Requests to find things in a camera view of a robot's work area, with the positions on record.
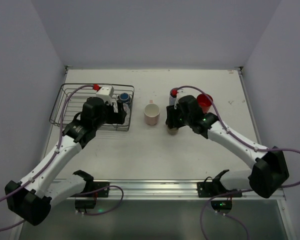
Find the lavender plastic cup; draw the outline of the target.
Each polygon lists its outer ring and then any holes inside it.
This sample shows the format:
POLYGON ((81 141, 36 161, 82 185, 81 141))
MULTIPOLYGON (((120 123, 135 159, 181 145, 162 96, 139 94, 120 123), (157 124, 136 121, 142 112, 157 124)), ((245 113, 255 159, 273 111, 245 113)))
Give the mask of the lavender plastic cup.
POLYGON ((170 106, 174 106, 175 105, 175 102, 176 102, 176 99, 177 99, 177 95, 175 93, 170 93, 169 94, 169 105, 170 106))

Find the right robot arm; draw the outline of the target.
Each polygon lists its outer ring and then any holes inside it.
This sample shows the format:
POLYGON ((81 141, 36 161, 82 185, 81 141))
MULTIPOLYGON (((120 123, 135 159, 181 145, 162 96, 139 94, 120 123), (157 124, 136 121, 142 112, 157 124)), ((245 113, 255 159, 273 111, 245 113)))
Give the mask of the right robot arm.
POLYGON ((210 197, 251 189, 268 199, 289 178, 283 151, 271 149, 238 134, 222 123, 218 116, 204 113, 192 95, 181 97, 175 105, 166 107, 165 124, 169 129, 188 126, 205 139, 213 141, 241 159, 248 170, 221 171, 210 182, 202 182, 200 188, 210 197))

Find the dark blue cup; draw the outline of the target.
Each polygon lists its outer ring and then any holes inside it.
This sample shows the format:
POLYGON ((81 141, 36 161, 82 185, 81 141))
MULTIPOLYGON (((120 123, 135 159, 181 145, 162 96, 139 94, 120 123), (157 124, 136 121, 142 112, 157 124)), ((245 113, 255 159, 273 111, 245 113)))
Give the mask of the dark blue cup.
POLYGON ((124 104, 127 104, 129 105, 131 103, 131 96, 126 93, 126 92, 123 92, 121 93, 119 96, 118 96, 118 99, 124 103, 124 104))

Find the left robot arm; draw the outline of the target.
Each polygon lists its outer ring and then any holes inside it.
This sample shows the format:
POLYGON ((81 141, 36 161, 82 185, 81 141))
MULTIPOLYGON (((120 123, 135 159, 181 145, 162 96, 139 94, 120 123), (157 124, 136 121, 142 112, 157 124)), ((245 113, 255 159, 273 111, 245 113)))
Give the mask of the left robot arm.
POLYGON ((10 181, 4 188, 8 208, 33 226, 44 221, 52 207, 77 195, 93 195, 94 178, 82 171, 75 171, 68 179, 52 186, 52 182, 67 163, 75 157, 95 136, 104 124, 125 122, 123 103, 104 102, 99 97, 90 97, 61 132, 53 149, 19 182, 10 181))

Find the pink mug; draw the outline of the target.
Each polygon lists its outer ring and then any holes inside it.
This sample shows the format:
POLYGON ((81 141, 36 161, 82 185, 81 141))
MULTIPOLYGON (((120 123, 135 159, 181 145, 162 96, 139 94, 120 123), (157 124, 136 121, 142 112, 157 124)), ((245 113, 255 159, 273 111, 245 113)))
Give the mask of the pink mug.
POLYGON ((144 121, 149 126, 155 126, 159 122, 160 118, 160 107, 150 100, 149 103, 144 107, 144 121))

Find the olive green mug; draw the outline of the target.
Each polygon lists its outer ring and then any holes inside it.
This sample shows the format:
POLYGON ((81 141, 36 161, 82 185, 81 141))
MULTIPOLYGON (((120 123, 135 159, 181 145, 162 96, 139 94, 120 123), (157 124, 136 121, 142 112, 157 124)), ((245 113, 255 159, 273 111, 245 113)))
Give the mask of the olive green mug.
POLYGON ((169 135, 174 136, 179 132, 179 129, 177 127, 169 128, 166 126, 166 131, 169 135))

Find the red mug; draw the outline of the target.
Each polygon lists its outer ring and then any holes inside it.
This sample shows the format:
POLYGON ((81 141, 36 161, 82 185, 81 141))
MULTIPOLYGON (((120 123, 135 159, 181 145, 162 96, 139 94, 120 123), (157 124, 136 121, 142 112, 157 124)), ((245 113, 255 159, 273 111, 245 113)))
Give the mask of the red mug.
POLYGON ((213 98, 212 96, 210 96, 209 94, 199 94, 196 97, 196 100, 199 104, 199 106, 201 107, 202 111, 204 114, 208 113, 211 106, 212 106, 212 102, 213 102, 213 98))

